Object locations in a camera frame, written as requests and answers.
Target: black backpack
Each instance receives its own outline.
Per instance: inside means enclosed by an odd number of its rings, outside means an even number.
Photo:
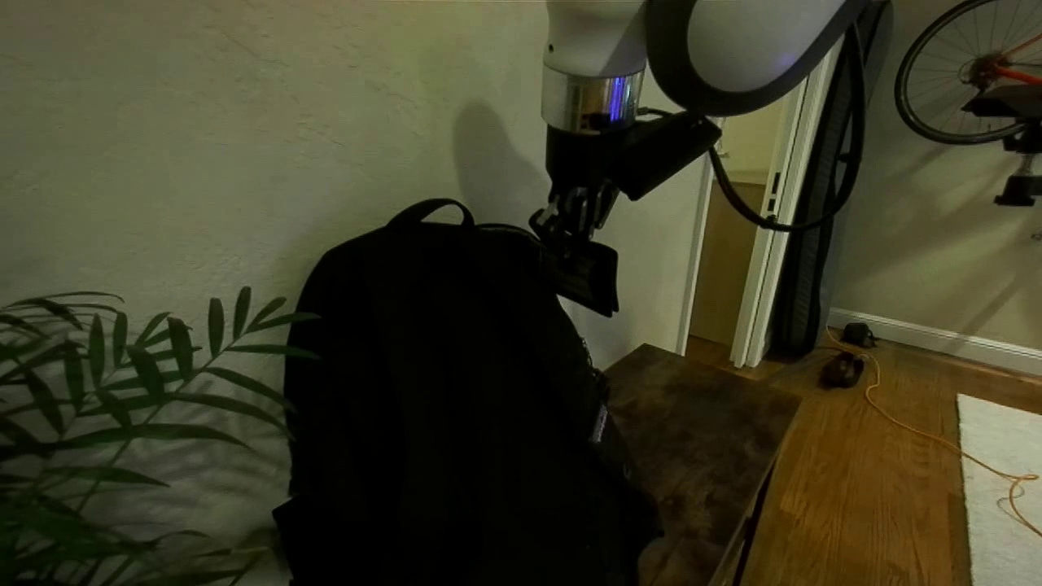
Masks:
[[[430,225],[456,205],[462,225]],[[521,228],[430,199],[332,247],[287,361],[293,583],[628,586],[658,537],[606,384]]]

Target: cord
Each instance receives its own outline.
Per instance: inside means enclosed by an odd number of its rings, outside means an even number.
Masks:
[[[762,218],[755,208],[749,208],[742,202],[742,195],[736,192],[736,186],[729,182],[720,153],[710,147],[710,163],[713,163],[713,176],[716,186],[723,192],[723,199],[752,225],[768,228],[768,231],[817,231],[821,225],[834,221],[840,215],[840,208],[850,202],[856,176],[860,176],[860,163],[863,163],[863,140],[866,140],[866,72],[863,72],[863,42],[856,26],[847,29],[847,68],[850,68],[850,153],[847,153],[847,173],[843,182],[837,189],[837,199],[827,212],[821,212],[821,218],[814,221],[795,221],[795,225],[782,225],[775,218]]]
[[[964,456],[967,462],[987,469],[990,475],[1003,479],[1003,482],[1006,482],[1006,498],[1000,498],[996,508],[1000,508],[1003,514],[1009,514],[1016,524],[1022,524],[1026,531],[1032,531],[1035,537],[1042,537],[1042,527],[1032,524],[1032,521],[1019,511],[1019,505],[1016,505],[1016,498],[1026,495],[1022,485],[1039,482],[1039,475],[1013,475],[1013,472],[1003,472],[1003,469],[977,459],[974,453],[961,449],[961,446],[951,443],[948,436],[938,436],[938,433],[928,433],[928,430],[918,430],[918,426],[899,420],[895,413],[889,413],[889,410],[873,397],[873,391],[882,387],[882,381],[879,381],[879,361],[876,361],[869,352],[840,342],[834,332],[827,332],[827,335],[830,335],[830,342],[834,342],[837,348],[843,348],[843,352],[850,352],[850,355],[856,355],[856,358],[866,361],[869,381],[866,381],[866,387],[863,387],[863,397],[866,397],[866,404],[869,404],[882,420],[889,420],[892,426],[899,426],[899,430],[905,430],[905,433],[912,433],[912,436],[931,440],[931,443],[938,443],[938,446]]]

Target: palm leaf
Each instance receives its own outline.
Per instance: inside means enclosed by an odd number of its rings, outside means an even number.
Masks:
[[[114,397],[107,387],[94,387],[94,394],[98,394],[98,413],[114,417],[124,430],[134,423],[120,397]]]
[[[75,583],[81,583],[81,586],[94,583],[94,576],[104,563],[107,563],[104,557],[91,560],[88,570],[75,576]]]
[[[0,436],[7,436],[20,456],[42,446],[26,426],[13,423],[10,417],[0,417]]]
[[[169,319],[166,313],[153,316],[153,319],[140,329],[140,335],[134,339],[134,345],[137,345],[137,348],[150,348],[150,345],[163,342],[163,339],[166,339],[166,329],[160,329],[160,326],[163,326],[166,319]]]
[[[228,352],[244,352],[244,355],[287,355],[287,358],[319,361],[316,352],[293,348],[293,345],[231,345]]]
[[[49,531],[49,544],[36,547],[13,560],[13,573],[29,573],[33,586],[55,583],[52,576],[75,563],[107,563],[120,557],[137,557],[134,544],[120,544],[101,534],[75,531],[75,524],[55,524],[59,531]]]
[[[225,348],[225,306],[221,300],[208,300],[208,355],[218,358]]]
[[[179,374],[179,371],[160,371],[160,381],[163,381],[163,387],[169,387],[173,381],[182,381],[182,374]],[[130,378],[107,381],[104,387],[107,387],[107,391],[140,391],[140,374],[137,374],[137,368],[134,368]]]
[[[296,322],[316,322],[316,319],[319,319],[316,313],[287,313],[287,316],[274,316],[274,319],[254,322],[251,332],[296,326]]]
[[[134,469],[117,469],[117,466],[62,466],[62,469],[46,469],[46,475],[111,482],[111,485],[166,485],[153,475],[140,475]]]
[[[218,394],[166,394],[166,397],[130,397],[124,400],[127,410],[153,410],[153,407],[166,407],[166,404],[205,404],[205,407],[218,407],[218,410],[231,410],[231,413],[241,413],[241,417],[254,417],[254,420],[264,420],[277,430],[283,430],[283,420],[267,413],[264,407],[254,407],[254,404],[244,404],[244,400],[234,400],[234,397],[218,397]]]
[[[117,322],[111,326],[111,365],[114,368],[124,361],[127,339],[130,339],[130,319],[127,319],[127,313],[120,313]]]
[[[218,583],[234,579],[241,570],[179,570],[153,579],[134,579],[137,586],[199,586],[199,583]]]
[[[65,303],[75,313],[120,313],[111,303]]]
[[[65,303],[55,303],[52,296],[33,296],[33,300],[20,300],[13,303],[10,309],[42,309],[49,316],[55,316],[59,322],[72,326],[72,329],[81,329],[75,309],[68,309]]]
[[[130,355],[130,365],[134,365],[134,371],[137,371],[140,387],[143,387],[147,394],[153,394],[153,397],[163,397],[163,394],[166,394],[166,381],[163,381],[163,371],[160,371],[160,365],[153,361],[153,355],[143,352],[143,348],[127,348],[127,355]]]
[[[153,358],[156,365],[176,361],[176,352],[173,352],[173,348],[147,348],[147,345],[137,345],[137,348],[150,352],[150,358]]]
[[[88,378],[85,378],[85,365],[81,365],[81,355],[78,355],[75,342],[65,342],[62,355],[65,355],[65,387],[68,387],[68,397],[72,397],[72,410],[85,413]]]
[[[55,453],[55,449],[46,446],[46,443],[36,443],[36,446],[0,446],[0,462],[26,459],[26,456],[46,459],[49,453]]]
[[[247,316],[251,316],[251,286],[241,286],[234,300],[234,322],[231,322],[234,339],[244,332]]]
[[[137,557],[124,557],[124,563],[114,566],[114,570],[104,576],[104,583],[107,583],[107,586],[120,583],[120,576],[134,566],[134,560],[137,560]]]
[[[33,339],[3,339],[3,355],[29,355],[36,348],[42,348],[49,342],[49,335],[33,335]]]
[[[36,342],[36,345],[29,345],[29,348],[20,348],[20,355],[16,355],[20,368],[16,368],[16,371],[23,371],[23,368],[42,371],[42,368],[52,365],[52,361],[62,361],[62,365],[65,365],[65,355],[68,355],[68,345]]]
[[[0,472],[0,485],[20,485],[20,482],[26,482],[26,479]]]
[[[274,387],[267,387],[267,384],[257,381],[257,378],[247,378],[247,374],[238,374],[238,371],[228,371],[228,368],[205,368],[205,374],[225,378],[225,381],[231,381],[234,387],[244,387],[244,391],[254,391],[254,394],[261,394],[261,397],[267,397],[267,400],[274,400],[274,404],[283,404],[283,394],[274,391]]]
[[[46,339],[36,339],[29,345],[0,345],[0,365],[10,371],[0,371],[0,384],[23,387],[23,368],[26,368],[26,352],[36,352]]]
[[[261,563],[261,557],[247,560],[247,563],[231,576],[228,586],[241,586],[241,579],[244,579],[257,563]]]
[[[137,540],[117,534],[114,527],[88,521],[81,511],[68,508],[59,498],[49,498],[46,492],[23,492],[16,501],[10,501],[16,511],[13,521],[29,521],[29,531],[65,544],[68,553],[124,553],[134,550]]]
[[[26,335],[46,335],[42,329],[36,329],[29,319],[20,319],[20,316],[10,316],[10,313],[0,313],[0,326],[13,329],[13,332],[26,332]]]
[[[72,300],[68,306],[75,306],[78,300],[107,300],[107,303],[91,303],[101,309],[111,309],[111,303],[124,303],[124,296],[107,293],[107,290],[59,290],[59,293],[49,293],[49,300]]]
[[[218,410],[228,410],[228,413],[241,413],[241,417],[251,417],[251,420],[264,420],[277,430],[283,430],[287,423],[254,404],[244,404],[244,400],[234,400],[234,397],[218,397],[218,394],[173,394],[173,404],[205,404],[205,407],[218,407]]]
[[[55,443],[52,449],[91,449],[91,446],[130,443],[130,440],[163,440],[163,443],[202,440],[202,443],[234,443],[241,449],[251,449],[221,430],[195,426],[195,423],[140,423],[130,430],[94,430],[94,433],[81,433],[65,443]]]
[[[101,378],[104,378],[104,326],[101,319],[94,316],[91,322],[91,339],[88,339],[88,371],[91,371],[91,381],[94,387],[101,387]]]
[[[261,313],[257,313],[254,322],[251,322],[251,332],[257,332],[257,326],[261,326],[264,319],[277,316],[283,306],[287,306],[287,296],[277,296],[277,300],[264,303]]]
[[[7,410],[0,410],[0,417],[23,417],[23,413],[33,413],[33,410],[39,410],[36,400],[20,404],[20,407],[7,407]]]
[[[182,381],[192,378],[192,335],[189,335],[189,326],[182,319],[169,319],[169,348],[173,348],[173,358],[176,358],[176,368],[182,374]]]
[[[62,417],[55,391],[29,368],[23,368],[23,374],[26,374],[26,391],[33,394],[33,404],[39,407],[42,420],[55,433],[65,433],[65,417]]]

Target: backpack strap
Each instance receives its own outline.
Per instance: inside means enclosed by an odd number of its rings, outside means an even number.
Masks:
[[[394,218],[387,221],[387,228],[414,228],[414,225],[423,225],[427,215],[433,215],[433,212],[440,212],[440,208],[449,208],[449,205],[462,212],[462,221],[459,221],[459,225],[475,228],[472,212],[469,212],[462,202],[456,202],[456,199],[423,199],[423,202],[404,208],[401,215],[394,215]]]

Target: bicycle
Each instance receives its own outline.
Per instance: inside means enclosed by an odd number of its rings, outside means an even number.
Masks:
[[[1022,153],[996,205],[1032,205],[1042,176],[1042,0],[964,0],[905,52],[895,78],[902,120],[935,143]]]

